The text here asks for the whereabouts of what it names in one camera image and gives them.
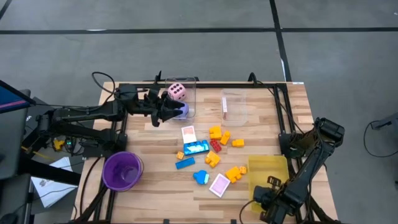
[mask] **pink die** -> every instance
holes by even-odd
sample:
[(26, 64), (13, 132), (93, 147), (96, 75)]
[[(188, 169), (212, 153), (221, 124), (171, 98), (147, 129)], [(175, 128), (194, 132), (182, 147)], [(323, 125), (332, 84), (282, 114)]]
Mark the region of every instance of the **pink die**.
[(173, 83), (167, 90), (169, 97), (173, 100), (183, 100), (187, 97), (187, 91), (181, 83)]

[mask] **floor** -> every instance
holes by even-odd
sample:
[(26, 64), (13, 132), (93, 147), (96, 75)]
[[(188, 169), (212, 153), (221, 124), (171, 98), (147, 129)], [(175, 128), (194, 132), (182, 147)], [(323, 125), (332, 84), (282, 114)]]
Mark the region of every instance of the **floor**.
[[(270, 2), (273, 0), (0, 0), (0, 5), (5, 4), (0, 11), (0, 79), (16, 88), (30, 88), (33, 96), (47, 103), (69, 105), (98, 103), (100, 89), (91, 80), (93, 71), (111, 74), (117, 81), (153, 79), (159, 70), (165, 77), (198, 76), (203, 81), (243, 81), (250, 72), (264, 81), (289, 80), (282, 69), (283, 52), (279, 52), (275, 32), (2, 32), (273, 28)], [(276, 8), (284, 29), (398, 27), (395, 0), (277, 0)], [(370, 121), (398, 111), (397, 30), (282, 32), (285, 71), (288, 62), (292, 81), (305, 82), (313, 116), (327, 117), (346, 129), (343, 145), (326, 162), (338, 216), (345, 223), (396, 223), (397, 156), (371, 157), (364, 150), (363, 133)], [(397, 150), (394, 132), (391, 127), (369, 131), (369, 150), (380, 155)], [(66, 222), (74, 199), (75, 192), (67, 195), (36, 215), (35, 223)], [(34, 211), (43, 209), (39, 204)]]

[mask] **red lego brick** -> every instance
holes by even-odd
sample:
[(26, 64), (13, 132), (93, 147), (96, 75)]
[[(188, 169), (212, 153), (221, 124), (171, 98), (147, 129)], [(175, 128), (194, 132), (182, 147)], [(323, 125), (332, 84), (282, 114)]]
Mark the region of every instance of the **red lego brick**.
[(220, 146), (220, 144), (218, 144), (217, 140), (212, 139), (210, 141), (210, 144), (213, 147), (214, 151), (216, 151), (217, 153), (221, 151), (221, 146)]

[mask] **blue object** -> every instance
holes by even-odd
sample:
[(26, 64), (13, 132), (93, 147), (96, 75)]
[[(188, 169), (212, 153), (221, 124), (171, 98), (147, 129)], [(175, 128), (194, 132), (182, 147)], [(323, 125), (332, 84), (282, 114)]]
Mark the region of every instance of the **blue object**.
[(209, 181), (209, 175), (205, 170), (200, 170), (199, 172), (193, 173), (193, 178), (198, 184), (207, 184)]
[(202, 142), (197, 141), (184, 144), (184, 154), (186, 156), (208, 152), (209, 150), (210, 146), (206, 140), (203, 140)]
[(0, 113), (23, 109), (34, 104), (34, 100), (0, 80)]
[(193, 157), (191, 157), (191, 158), (188, 158), (188, 159), (184, 159), (184, 160), (182, 160), (180, 162), (176, 162), (175, 166), (176, 166), (177, 169), (182, 169), (184, 167), (187, 167), (187, 166), (190, 166), (190, 165), (193, 165), (193, 164), (195, 164), (195, 159)]
[(184, 103), (184, 102), (182, 102), (182, 101), (179, 101), (179, 102), (184, 104), (183, 107), (178, 108), (178, 110), (182, 111), (182, 114), (180, 114), (180, 115), (178, 115), (178, 116), (175, 116), (174, 118), (186, 119), (186, 118), (187, 118), (187, 114), (188, 114), (188, 112), (189, 112), (188, 103)]

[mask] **orange block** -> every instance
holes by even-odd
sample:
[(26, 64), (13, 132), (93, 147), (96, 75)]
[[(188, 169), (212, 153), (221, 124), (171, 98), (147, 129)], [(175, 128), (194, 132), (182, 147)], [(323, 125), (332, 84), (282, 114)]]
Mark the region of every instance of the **orange block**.
[(225, 146), (229, 140), (229, 137), (231, 137), (231, 133), (229, 131), (225, 131), (223, 137), (221, 137), (220, 143)]
[(239, 170), (241, 171), (241, 174), (246, 174), (248, 172), (246, 167), (239, 167)]
[(221, 139), (221, 126), (214, 126), (209, 129), (210, 139)]
[(182, 159), (182, 158), (184, 158), (184, 153), (183, 152), (178, 152), (177, 153), (177, 159)]
[(239, 170), (238, 167), (233, 167), (229, 171), (225, 173), (226, 178), (228, 178), (231, 183), (235, 183), (237, 180), (240, 180), (242, 178), (241, 171)]
[(210, 151), (205, 158), (205, 162), (209, 164), (211, 168), (214, 168), (217, 166), (220, 159), (221, 158), (217, 154), (215, 154), (213, 151)]
[(233, 147), (243, 147), (244, 146), (243, 139), (237, 139), (237, 140), (232, 141), (232, 146)]

